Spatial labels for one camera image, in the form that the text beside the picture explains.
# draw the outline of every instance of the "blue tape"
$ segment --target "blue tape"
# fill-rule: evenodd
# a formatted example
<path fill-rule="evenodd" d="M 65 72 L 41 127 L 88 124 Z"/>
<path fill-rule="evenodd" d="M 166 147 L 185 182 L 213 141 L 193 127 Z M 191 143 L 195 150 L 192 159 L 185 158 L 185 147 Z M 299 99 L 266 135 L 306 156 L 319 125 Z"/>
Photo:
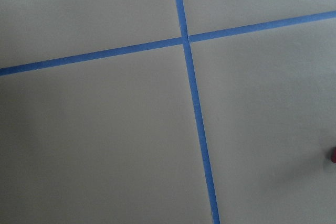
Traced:
<path fill-rule="evenodd" d="M 88 54 L 69 56 L 69 57 L 58 58 L 58 59 L 53 59 L 53 60 L 39 61 L 39 62 L 24 64 L 24 65 L 19 65 L 19 66 L 1 68 L 0 76 L 4 76 L 7 74 L 13 74 L 13 73 L 19 73 L 19 72 L 26 72 L 26 71 L 31 71 L 31 70 L 37 70 L 37 69 L 42 69 L 42 68 L 50 68 L 50 67 L 71 64 L 71 63 L 76 63 L 76 62 L 81 62 L 81 61 L 95 60 L 95 59 L 106 58 L 106 57 L 111 57 L 111 56 L 130 54 L 132 52 L 139 52 L 139 51 L 146 51 L 146 50 L 162 48 L 162 47 L 176 46 L 176 45 L 181 45 L 181 44 L 182 44 L 182 38 L 173 38 L 173 39 L 160 40 L 160 41 L 149 42 L 149 43 L 144 43 L 144 44 L 138 44 L 134 46 L 108 49 L 108 50 L 99 51 L 99 52 L 90 52 Z"/>
<path fill-rule="evenodd" d="M 195 34 L 189 36 L 190 42 L 197 42 L 207 39 L 215 39 L 221 37 L 227 37 L 237 34 L 245 34 L 253 31 L 260 31 L 266 29 L 272 29 L 282 26 L 291 26 L 307 22 L 319 21 L 323 19 L 336 18 L 336 11 L 326 12 L 326 13 L 317 13 L 312 15 L 300 16 L 295 18 L 286 18 L 276 21 L 270 21 L 255 25 L 240 26 L 235 28 L 223 29 L 218 31 L 210 31 L 208 33 Z"/>
<path fill-rule="evenodd" d="M 205 179 L 206 179 L 206 184 L 207 184 L 207 189 L 208 189 L 208 194 L 209 194 L 209 199 L 210 199 L 212 218 L 213 218 L 214 224 L 219 224 L 220 221 L 219 221 L 218 206 L 217 206 L 217 200 L 216 200 L 216 194 L 215 194 L 215 186 L 214 186 L 214 181 L 212 177 L 208 147 L 206 144 L 206 137 L 205 137 L 205 131 L 204 131 L 204 125 L 203 125 L 202 112 L 201 112 L 200 97 L 198 95 L 193 57 L 192 57 L 190 42 L 188 39 L 187 23 L 186 23 L 186 18 L 185 18 L 183 0 L 176 0 L 176 7 L 177 7 L 177 14 L 179 16 L 180 29 L 181 29 L 181 35 L 182 35 L 182 45 L 184 49 L 184 56 L 185 56 L 185 61 L 186 61 L 186 66 L 187 66 L 190 90 L 191 90 L 192 100 L 194 104 L 196 126 L 197 126 L 197 131 L 198 131 L 198 138 L 199 138 L 200 146 L 201 146 L 204 173 L 205 173 Z"/>

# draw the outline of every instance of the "painter's tape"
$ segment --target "painter's tape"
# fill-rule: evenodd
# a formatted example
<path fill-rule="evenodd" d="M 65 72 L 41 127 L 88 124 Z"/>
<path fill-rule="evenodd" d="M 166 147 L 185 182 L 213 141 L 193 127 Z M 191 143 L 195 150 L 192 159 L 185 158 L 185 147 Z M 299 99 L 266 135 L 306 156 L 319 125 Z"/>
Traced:
<path fill-rule="evenodd" d="M 37 69 L 42 69 L 42 68 L 61 66 L 61 65 L 71 64 L 71 63 L 76 63 L 76 62 L 81 62 L 81 61 L 95 60 L 95 59 L 106 58 L 106 57 L 111 57 L 111 56 L 130 54 L 133 52 L 146 51 L 146 50 L 151 50 L 151 49 L 156 49 L 156 48 L 176 46 L 176 45 L 181 45 L 181 44 L 182 44 L 182 38 L 173 38 L 173 39 L 160 40 L 160 41 L 149 42 L 149 43 L 144 43 L 144 44 L 138 44 L 134 46 L 108 49 L 108 50 L 99 51 L 99 52 L 90 52 L 87 54 L 69 56 L 69 57 L 58 58 L 58 59 L 53 59 L 53 60 L 39 61 L 39 62 L 28 63 L 24 65 L 19 65 L 19 66 L 1 68 L 0 76 L 5 76 L 7 74 L 13 74 L 13 73 L 19 73 L 19 72 L 26 72 L 26 71 L 31 71 L 31 70 L 37 70 Z"/>
<path fill-rule="evenodd" d="M 196 118 L 198 139 L 200 141 L 200 146 L 201 146 L 204 173 L 205 173 L 205 179 L 206 179 L 206 184 L 207 184 L 207 189 L 208 189 L 208 194 L 209 194 L 209 199 L 210 199 L 210 207 L 212 211 L 213 223 L 219 224 L 220 221 L 219 221 L 218 206 L 217 206 L 217 200 L 216 200 L 216 194 L 215 194 L 215 186 L 214 186 L 214 181 L 212 177 L 208 147 L 206 143 L 205 130 L 204 130 L 203 118 L 202 118 L 202 112 L 201 112 L 200 97 L 198 95 L 198 89 L 197 89 L 197 83 L 196 83 L 193 57 L 192 57 L 192 52 L 190 48 L 190 42 L 188 39 L 187 23 L 186 23 L 186 18 L 185 18 L 183 0 L 176 0 L 176 7 L 177 7 L 177 14 L 179 16 L 180 29 L 181 29 L 181 35 L 182 35 L 182 44 L 183 44 L 183 49 L 184 49 L 184 55 L 185 55 L 185 61 L 186 61 L 186 66 L 187 66 L 191 95 L 192 95 L 192 100 L 194 104 L 194 112 L 195 112 L 195 118 Z"/>
<path fill-rule="evenodd" d="M 240 27 L 223 29 L 223 30 L 218 30 L 218 31 L 210 31 L 208 33 L 190 35 L 189 41 L 197 42 L 197 41 L 202 41 L 202 40 L 207 40 L 207 39 L 215 39 L 215 38 L 227 37 L 227 36 L 232 36 L 232 35 L 237 35 L 237 34 L 251 33 L 253 31 L 272 29 L 272 28 L 277 28 L 277 27 L 282 27 L 282 26 L 297 25 L 297 24 L 319 21 L 319 20 L 329 19 L 329 18 L 336 18 L 336 10 L 333 10 L 331 12 L 326 12 L 326 13 L 317 13 L 317 14 L 300 16 L 300 17 L 295 17 L 295 18 L 286 18 L 286 19 L 270 21 L 270 22 L 265 22 L 265 23 L 260 23 L 260 24 L 240 26 Z"/>

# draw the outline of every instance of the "blue line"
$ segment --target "blue line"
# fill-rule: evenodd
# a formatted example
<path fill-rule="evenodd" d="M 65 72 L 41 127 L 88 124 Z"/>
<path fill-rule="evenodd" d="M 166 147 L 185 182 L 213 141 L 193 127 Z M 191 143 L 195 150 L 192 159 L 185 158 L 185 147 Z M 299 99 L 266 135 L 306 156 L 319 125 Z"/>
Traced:
<path fill-rule="evenodd" d="M 124 54 L 129 54 L 132 52 L 139 52 L 139 51 L 145 51 L 145 50 L 162 48 L 162 47 L 176 46 L 180 44 L 182 44 L 182 38 L 173 38 L 173 39 L 160 40 L 160 41 L 149 42 L 149 43 L 144 43 L 144 44 L 138 44 L 134 46 L 108 49 L 108 50 L 99 51 L 99 52 L 90 52 L 88 54 L 69 56 L 69 57 L 58 58 L 58 59 L 53 59 L 53 60 L 39 61 L 39 62 L 28 63 L 24 65 L 19 65 L 19 66 L 1 68 L 0 76 L 5 76 L 7 74 L 13 74 L 13 73 L 19 73 L 19 72 L 26 72 L 26 71 L 31 71 L 31 70 L 37 70 L 37 69 L 42 69 L 42 68 L 61 66 L 61 65 L 71 64 L 71 63 L 76 63 L 76 62 L 81 62 L 81 61 L 95 60 L 95 59 L 106 58 L 106 57 L 117 56 L 117 55 L 124 55 Z"/>
<path fill-rule="evenodd" d="M 250 33 L 253 31 L 272 29 L 272 28 L 277 28 L 277 27 L 282 27 L 282 26 L 297 25 L 297 24 L 319 21 L 319 20 L 329 19 L 329 18 L 336 18 L 336 10 L 333 10 L 331 12 L 326 12 L 326 13 L 317 13 L 317 14 L 300 16 L 300 17 L 295 17 L 295 18 L 286 18 L 286 19 L 270 21 L 270 22 L 265 22 L 265 23 L 260 23 L 260 24 L 240 26 L 240 27 L 223 29 L 223 30 L 218 30 L 218 31 L 210 31 L 208 33 L 190 35 L 189 40 L 190 42 L 197 42 L 201 40 L 215 39 L 215 38 L 227 37 L 227 36 L 232 36 L 232 35 L 237 35 L 237 34 L 245 34 L 245 33 Z"/>
<path fill-rule="evenodd" d="M 203 118 L 201 112 L 200 98 L 198 96 L 198 89 L 196 83 L 195 69 L 193 63 L 193 56 L 191 52 L 190 42 L 188 39 L 187 23 L 185 18 L 183 0 L 176 0 L 177 14 L 179 16 L 180 29 L 182 35 L 182 44 L 184 49 L 185 61 L 187 66 L 190 90 L 192 95 L 192 100 L 194 104 L 195 119 L 198 131 L 198 138 L 201 146 L 201 153 L 203 159 L 204 173 L 206 184 L 208 188 L 208 194 L 210 199 L 210 207 L 212 211 L 212 218 L 214 224 L 219 224 L 219 214 L 217 207 L 217 200 L 215 194 L 215 186 L 211 172 L 210 158 L 208 153 L 208 147 L 206 144 L 205 130 L 203 125 Z"/>

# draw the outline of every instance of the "gray floor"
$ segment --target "gray floor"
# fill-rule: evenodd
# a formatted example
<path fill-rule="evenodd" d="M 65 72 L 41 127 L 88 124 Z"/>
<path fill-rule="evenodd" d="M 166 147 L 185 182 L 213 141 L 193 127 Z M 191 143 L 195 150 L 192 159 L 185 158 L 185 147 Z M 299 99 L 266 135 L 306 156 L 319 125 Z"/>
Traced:
<path fill-rule="evenodd" d="M 183 1 L 189 35 L 336 10 Z M 0 73 L 181 37 L 175 0 L 0 0 L 0 31 Z M 191 43 L 221 223 L 335 223 L 335 36 L 327 19 Z M 17 69 L 1 223 L 212 223 L 182 45 Z"/>

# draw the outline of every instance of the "small red object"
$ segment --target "small red object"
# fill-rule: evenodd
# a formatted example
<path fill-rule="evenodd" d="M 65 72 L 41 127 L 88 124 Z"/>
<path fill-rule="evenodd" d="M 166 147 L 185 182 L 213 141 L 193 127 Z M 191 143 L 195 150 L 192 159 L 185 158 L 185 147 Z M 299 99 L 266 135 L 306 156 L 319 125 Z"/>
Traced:
<path fill-rule="evenodd" d="M 331 161 L 336 163 L 336 148 L 334 149 L 332 155 L 331 155 Z"/>

